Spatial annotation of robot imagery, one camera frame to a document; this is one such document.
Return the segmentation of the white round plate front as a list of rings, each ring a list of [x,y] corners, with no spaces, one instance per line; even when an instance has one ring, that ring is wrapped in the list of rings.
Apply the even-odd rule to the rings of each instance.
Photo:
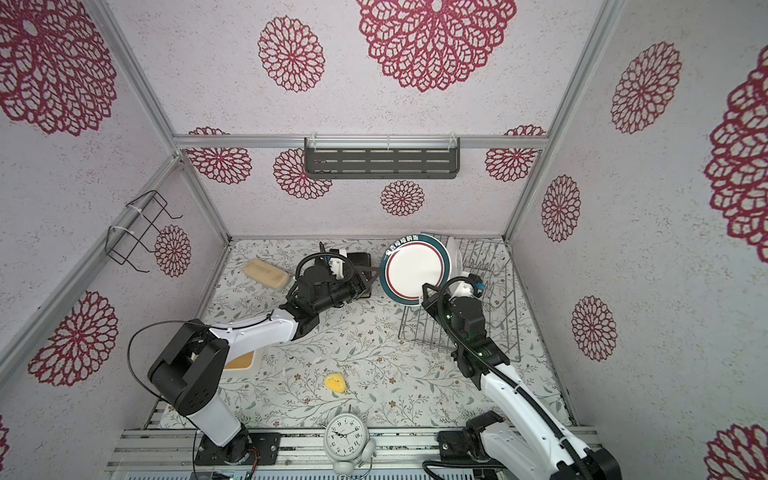
[[[380,263],[380,284],[394,302],[415,306],[421,301],[423,285],[442,286],[456,261],[447,245],[437,237],[419,233],[394,241]]]

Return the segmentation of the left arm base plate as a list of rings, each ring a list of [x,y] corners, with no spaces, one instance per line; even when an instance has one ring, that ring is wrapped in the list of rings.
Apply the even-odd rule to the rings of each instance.
[[[225,446],[203,436],[193,464],[197,466],[272,466],[277,463],[282,435],[241,431]]]

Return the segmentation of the white round plate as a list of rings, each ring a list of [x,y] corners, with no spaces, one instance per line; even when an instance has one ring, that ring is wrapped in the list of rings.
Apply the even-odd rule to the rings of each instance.
[[[452,279],[460,276],[464,270],[460,240],[456,237],[449,236],[446,243],[446,250],[450,258],[450,274],[448,279]]]
[[[415,306],[421,301],[423,285],[442,286],[456,261],[447,245],[437,237],[419,233],[394,241],[380,263],[380,284],[394,302]]]

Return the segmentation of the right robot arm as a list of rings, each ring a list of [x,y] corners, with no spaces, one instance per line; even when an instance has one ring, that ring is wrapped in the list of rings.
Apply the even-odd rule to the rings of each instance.
[[[517,479],[621,479],[616,458],[590,447],[545,408],[490,338],[484,289],[474,274],[422,285],[422,308],[453,344],[459,371],[502,411],[466,423],[467,455],[478,466],[503,467]]]

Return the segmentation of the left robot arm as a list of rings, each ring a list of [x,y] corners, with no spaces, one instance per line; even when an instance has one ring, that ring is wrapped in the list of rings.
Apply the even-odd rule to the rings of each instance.
[[[323,312],[364,296],[377,276],[368,253],[313,253],[299,262],[294,284],[278,307],[230,324],[184,321],[149,368],[147,378],[205,440],[219,448],[242,443],[247,428],[218,394],[226,364],[307,336],[319,325]]]

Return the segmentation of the white round plate back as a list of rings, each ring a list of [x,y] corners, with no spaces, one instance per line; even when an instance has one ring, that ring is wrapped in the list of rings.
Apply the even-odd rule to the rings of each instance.
[[[446,250],[450,258],[450,274],[448,279],[452,279],[460,276],[464,270],[460,240],[456,237],[449,236],[446,243]]]

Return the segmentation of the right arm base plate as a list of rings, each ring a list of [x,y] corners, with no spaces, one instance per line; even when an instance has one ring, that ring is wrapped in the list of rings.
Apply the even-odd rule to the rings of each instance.
[[[440,461],[443,463],[476,463],[474,444],[471,436],[464,430],[441,430],[436,436]]]

